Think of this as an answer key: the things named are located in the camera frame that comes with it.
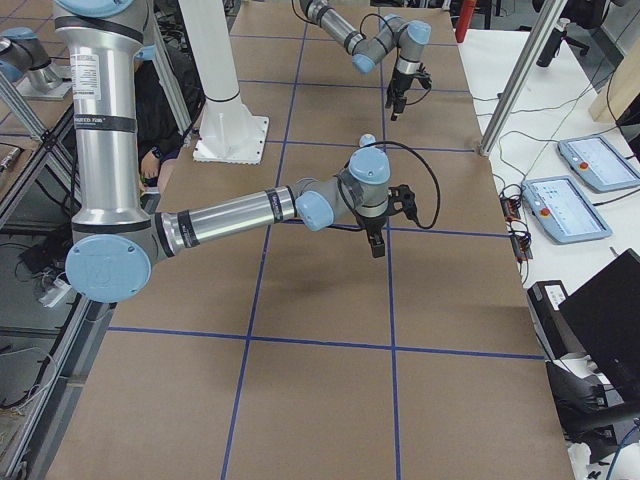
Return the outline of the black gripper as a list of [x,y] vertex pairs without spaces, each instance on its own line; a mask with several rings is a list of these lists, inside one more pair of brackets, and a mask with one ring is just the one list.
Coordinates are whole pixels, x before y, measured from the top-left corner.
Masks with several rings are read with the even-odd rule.
[[397,120],[404,112],[406,106],[406,92],[410,89],[414,77],[414,73],[403,73],[397,69],[393,70],[391,81],[388,85],[386,100],[386,107],[392,108],[392,120]]
[[387,223],[387,216],[379,215],[376,217],[365,217],[357,214],[356,222],[359,227],[367,232],[367,240],[370,245],[372,257],[384,257],[385,241],[381,235],[382,230]]

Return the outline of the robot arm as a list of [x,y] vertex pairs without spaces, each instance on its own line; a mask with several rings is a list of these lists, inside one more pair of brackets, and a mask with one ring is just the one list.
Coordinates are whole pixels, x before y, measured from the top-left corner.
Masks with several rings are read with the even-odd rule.
[[[329,227],[347,212],[368,230],[390,213],[389,159],[372,135],[327,181],[304,178],[178,213],[145,213],[137,177],[134,57],[151,33],[150,1],[54,1],[56,33],[67,43],[72,72],[81,208],[72,219],[74,245],[65,271],[81,295],[102,303],[138,294],[152,268],[185,249],[243,231],[300,218]],[[221,1],[180,4],[205,104],[195,159],[257,164],[269,126],[240,96]]]
[[428,23],[406,20],[396,14],[380,16],[378,33],[368,37],[326,1],[301,1],[299,5],[306,21],[318,26],[341,44],[352,57],[353,66],[362,74],[371,72],[391,52],[396,53],[385,103],[393,121],[410,104],[407,91],[415,81],[426,92],[431,91],[431,76],[422,62],[424,49],[431,36]]

